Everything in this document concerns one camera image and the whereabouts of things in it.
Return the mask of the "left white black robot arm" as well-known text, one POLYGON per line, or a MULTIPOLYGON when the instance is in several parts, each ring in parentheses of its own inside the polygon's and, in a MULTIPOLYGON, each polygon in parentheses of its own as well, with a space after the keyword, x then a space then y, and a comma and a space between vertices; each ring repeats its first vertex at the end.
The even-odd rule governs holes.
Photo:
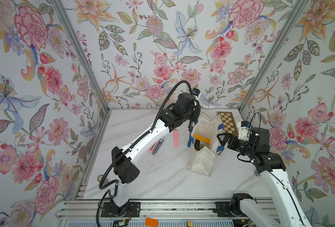
POLYGON ((121 217, 127 212, 129 198, 124 187, 139 176, 140 170, 136 165, 141 156, 183 123, 189 122, 188 130, 193 130, 201 111, 199 95, 198 89, 181 93, 175 103, 159 109, 152 125, 137 139, 123 148, 112 149, 112 163, 102 175, 98 187, 106 190, 100 203, 107 203, 113 215, 121 217))

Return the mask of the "black art knife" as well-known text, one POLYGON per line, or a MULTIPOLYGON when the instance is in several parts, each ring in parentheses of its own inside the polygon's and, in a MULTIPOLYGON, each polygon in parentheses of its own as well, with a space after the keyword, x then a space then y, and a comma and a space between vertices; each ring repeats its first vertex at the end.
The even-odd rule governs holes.
POLYGON ((192 120, 189 121, 188 130, 189 132, 193 131, 193 121, 192 120))

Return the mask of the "yellow slim art knife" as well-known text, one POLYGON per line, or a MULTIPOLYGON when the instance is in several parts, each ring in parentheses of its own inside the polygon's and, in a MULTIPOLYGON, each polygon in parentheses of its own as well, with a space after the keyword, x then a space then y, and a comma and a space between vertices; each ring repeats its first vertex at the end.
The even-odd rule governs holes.
POLYGON ((200 140, 200 141, 203 141, 203 142, 205 142, 205 143, 207 143, 207 144, 210 144, 210 139, 208 139, 208 138, 205 138, 205 137, 200 136, 200 135, 198 135, 198 134, 194 134, 194 137, 195 137, 196 139, 200 140))

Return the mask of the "black yellow utility knife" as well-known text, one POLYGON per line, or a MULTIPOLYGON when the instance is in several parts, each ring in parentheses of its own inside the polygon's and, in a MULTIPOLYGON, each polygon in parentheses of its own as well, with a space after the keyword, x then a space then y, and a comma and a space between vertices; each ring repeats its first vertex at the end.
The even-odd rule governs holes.
POLYGON ((200 150, 200 140, 195 140, 194 149, 196 150, 196 152, 200 150))

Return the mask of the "grey art knife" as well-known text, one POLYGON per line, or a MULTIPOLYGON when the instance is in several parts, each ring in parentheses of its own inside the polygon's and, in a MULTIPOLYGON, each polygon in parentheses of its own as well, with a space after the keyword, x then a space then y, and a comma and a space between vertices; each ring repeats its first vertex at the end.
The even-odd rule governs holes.
POLYGON ((157 143, 156 147, 153 149, 152 154, 155 155, 159 151, 162 143, 165 141, 164 138, 160 139, 159 142, 157 143))

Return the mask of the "light pink art knife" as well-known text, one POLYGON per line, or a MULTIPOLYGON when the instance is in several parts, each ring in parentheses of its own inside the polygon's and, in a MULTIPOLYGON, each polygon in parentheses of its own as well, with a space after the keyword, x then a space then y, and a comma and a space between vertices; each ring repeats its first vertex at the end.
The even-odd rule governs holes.
POLYGON ((178 132, 178 130, 176 130, 176 129, 173 130, 173 136, 174 136, 174 147, 178 148, 178 146, 179 146, 179 132, 178 132))

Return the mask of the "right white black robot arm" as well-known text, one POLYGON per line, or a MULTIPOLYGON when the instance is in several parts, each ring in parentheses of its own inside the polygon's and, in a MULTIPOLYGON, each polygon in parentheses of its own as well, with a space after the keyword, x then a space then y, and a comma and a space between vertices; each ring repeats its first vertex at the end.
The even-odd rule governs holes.
POLYGON ((257 227, 310 227, 290 185, 286 167, 279 154, 270 152, 269 131, 253 127, 248 130, 248 140, 231 133, 217 135, 220 145, 247 156, 263 179, 275 205, 279 221, 274 220, 249 194, 233 194, 225 209, 234 217, 247 217, 257 227))

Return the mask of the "white Doraemon canvas pouch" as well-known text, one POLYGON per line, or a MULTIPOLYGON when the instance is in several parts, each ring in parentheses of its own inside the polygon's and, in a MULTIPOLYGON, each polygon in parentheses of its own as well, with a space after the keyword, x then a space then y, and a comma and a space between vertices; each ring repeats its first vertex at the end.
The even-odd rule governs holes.
POLYGON ((224 150, 217 139, 217 135, 221 133, 223 133, 223 124, 218 115, 210 118, 207 114, 202 113, 199 116, 189 138, 188 147, 190 148, 190 154, 187 170, 211 176, 216 158, 224 150), (200 141, 200 150, 196 152, 194 142, 197 139, 194 134, 210 139, 210 144, 200 141))

